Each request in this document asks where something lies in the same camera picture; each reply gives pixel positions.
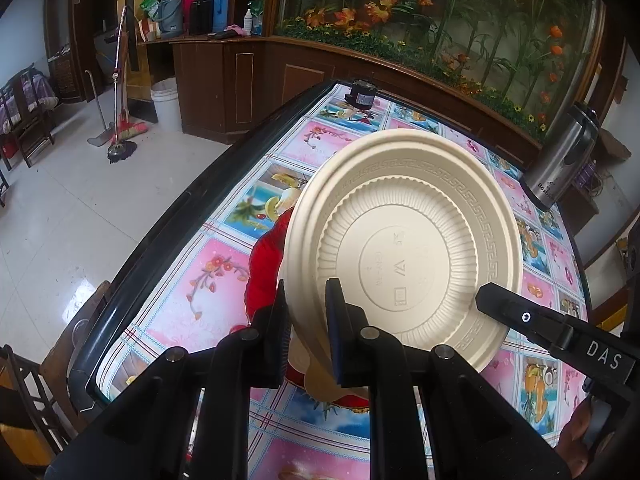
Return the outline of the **person's right hand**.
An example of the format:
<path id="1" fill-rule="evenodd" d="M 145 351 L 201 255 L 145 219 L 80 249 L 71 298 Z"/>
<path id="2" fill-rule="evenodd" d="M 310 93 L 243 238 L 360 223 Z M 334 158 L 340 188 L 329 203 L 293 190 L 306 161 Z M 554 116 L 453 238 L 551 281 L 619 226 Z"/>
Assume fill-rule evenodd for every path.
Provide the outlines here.
<path id="1" fill-rule="evenodd" d="M 577 478 L 589 463 L 589 450 L 582 442 L 591 420 L 591 401 L 584 399 L 568 423 L 563 427 L 555 451 L 567 464 L 570 474 Z"/>

